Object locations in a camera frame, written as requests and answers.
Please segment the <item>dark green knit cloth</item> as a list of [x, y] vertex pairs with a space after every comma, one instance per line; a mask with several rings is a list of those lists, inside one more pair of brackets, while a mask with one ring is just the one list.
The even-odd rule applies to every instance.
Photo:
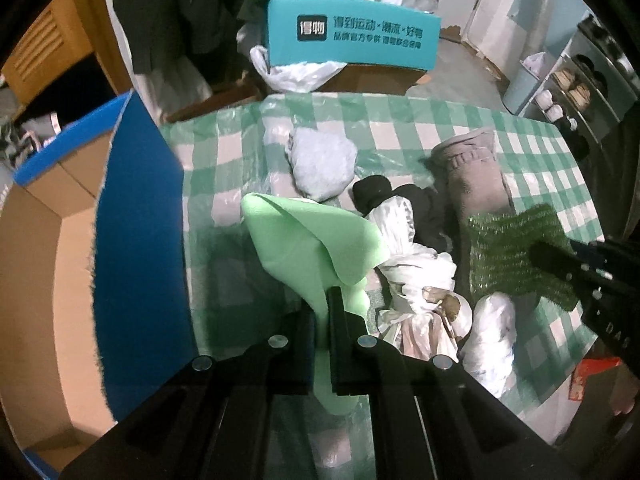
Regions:
[[470, 242], [469, 286], [474, 299], [494, 292], [535, 294], [570, 312], [578, 303], [570, 284], [536, 268], [529, 249], [537, 242], [570, 250], [555, 209], [537, 204], [519, 214], [477, 214], [466, 222]]

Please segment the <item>white patterned cloth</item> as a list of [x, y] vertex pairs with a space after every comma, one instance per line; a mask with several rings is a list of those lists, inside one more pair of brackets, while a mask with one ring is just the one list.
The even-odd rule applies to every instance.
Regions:
[[378, 272], [386, 279], [392, 300], [376, 315], [378, 334], [405, 356], [423, 361], [448, 356], [457, 361], [458, 342], [472, 328], [472, 309], [454, 291], [454, 260], [446, 252], [416, 243], [398, 244], [381, 235], [388, 258]]

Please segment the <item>light green cloth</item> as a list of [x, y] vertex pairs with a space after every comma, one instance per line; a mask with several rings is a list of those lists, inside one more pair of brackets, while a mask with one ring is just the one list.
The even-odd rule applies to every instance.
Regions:
[[330, 414], [349, 414], [358, 399], [337, 396], [331, 386], [326, 292], [341, 289], [347, 312], [367, 313], [367, 276], [388, 256], [380, 230], [351, 211], [303, 198], [250, 193], [241, 209], [264, 270], [314, 310], [314, 396]]

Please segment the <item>grey fleece garment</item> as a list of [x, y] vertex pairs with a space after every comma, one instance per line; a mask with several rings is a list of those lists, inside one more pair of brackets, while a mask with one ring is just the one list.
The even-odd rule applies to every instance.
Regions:
[[477, 214], [514, 213], [495, 153], [495, 136], [491, 129], [479, 128], [440, 142], [431, 151], [430, 163], [445, 185], [459, 225], [457, 292], [471, 302], [469, 220]]

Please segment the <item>light blue knit sock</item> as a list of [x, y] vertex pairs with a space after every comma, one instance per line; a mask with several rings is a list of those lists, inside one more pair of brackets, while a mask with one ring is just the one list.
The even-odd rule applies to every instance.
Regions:
[[288, 137], [285, 155], [297, 191], [317, 203], [339, 196], [355, 177], [358, 150], [340, 134], [296, 128]]

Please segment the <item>blue-rimmed cardboard box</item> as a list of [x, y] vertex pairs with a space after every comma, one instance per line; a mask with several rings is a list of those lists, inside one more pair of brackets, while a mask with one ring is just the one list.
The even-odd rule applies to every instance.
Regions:
[[194, 356], [182, 180], [134, 92], [14, 174], [1, 207], [1, 439], [37, 477], [56, 478]]

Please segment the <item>green checkered tablecloth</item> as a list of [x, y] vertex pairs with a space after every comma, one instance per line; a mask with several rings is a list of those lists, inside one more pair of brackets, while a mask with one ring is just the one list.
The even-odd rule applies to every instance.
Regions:
[[[497, 157], [520, 212], [552, 205], [563, 230], [581, 242], [603, 240], [597, 209], [557, 128], [498, 110], [384, 94], [277, 94], [165, 126], [182, 163], [183, 240], [192, 324], [200, 353], [227, 359], [265, 337], [299, 299], [259, 263], [240, 200], [249, 192], [298, 196], [285, 145], [297, 127], [342, 134], [358, 148], [355, 174], [395, 185], [433, 183], [423, 162], [443, 140], [476, 128], [496, 134]], [[518, 307], [514, 373], [501, 402], [527, 417], [553, 396], [596, 341], [582, 311], [541, 298]], [[274, 404], [265, 479], [375, 479], [366, 398], [346, 416], [311, 396]]]

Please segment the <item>white light-blue sock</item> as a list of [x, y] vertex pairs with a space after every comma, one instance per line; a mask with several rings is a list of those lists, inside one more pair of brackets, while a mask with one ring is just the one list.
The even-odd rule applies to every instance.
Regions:
[[511, 298], [502, 292], [483, 297], [475, 306], [472, 330], [460, 356], [465, 371], [496, 398], [506, 392], [516, 338]]

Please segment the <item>black sock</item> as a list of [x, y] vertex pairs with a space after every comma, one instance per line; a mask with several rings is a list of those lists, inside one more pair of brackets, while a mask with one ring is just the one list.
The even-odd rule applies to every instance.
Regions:
[[415, 184], [392, 188], [386, 177], [371, 176], [354, 184], [352, 198], [363, 217], [374, 222], [394, 242], [451, 252], [445, 201], [434, 188], [419, 188]]

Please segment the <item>shoe rack with shoes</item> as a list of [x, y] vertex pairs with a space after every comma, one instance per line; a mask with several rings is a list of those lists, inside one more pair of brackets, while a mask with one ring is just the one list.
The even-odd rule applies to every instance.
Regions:
[[608, 29], [589, 14], [540, 77], [524, 116], [554, 125], [580, 162], [639, 101], [639, 76]]

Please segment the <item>light blue bin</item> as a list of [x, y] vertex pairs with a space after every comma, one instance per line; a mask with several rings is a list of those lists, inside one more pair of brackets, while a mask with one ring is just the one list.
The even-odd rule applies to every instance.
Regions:
[[531, 54], [521, 60], [514, 78], [502, 96], [506, 110], [512, 115], [521, 115], [558, 61], [558, 58], [547, 51]]

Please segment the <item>brown cardboard box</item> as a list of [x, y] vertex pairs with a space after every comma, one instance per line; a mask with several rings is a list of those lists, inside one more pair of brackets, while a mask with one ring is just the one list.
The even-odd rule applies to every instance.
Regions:
[[381, 93], [404, 96], [406, 92], [431, 81], [424, 70], [382, 65], [348, 64], [332, 77], [319, 92]]

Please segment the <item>white plastic bag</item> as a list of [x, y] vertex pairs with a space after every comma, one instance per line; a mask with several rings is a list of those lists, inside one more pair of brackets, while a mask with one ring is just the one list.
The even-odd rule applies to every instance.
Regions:
[[255, 46], [250, 49], [250, 62], [266, 85], [278, 93], [310, 93], [320, 89], [347, 66], [342, 62], [270, 65], [268, 49]]

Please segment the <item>teal shoe box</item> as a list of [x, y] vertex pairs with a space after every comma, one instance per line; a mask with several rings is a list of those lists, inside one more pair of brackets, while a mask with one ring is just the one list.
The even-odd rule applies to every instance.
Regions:
[[270, 0], [273, 65], [341, 62], [432, 70], [440, 18], [370, 0]]

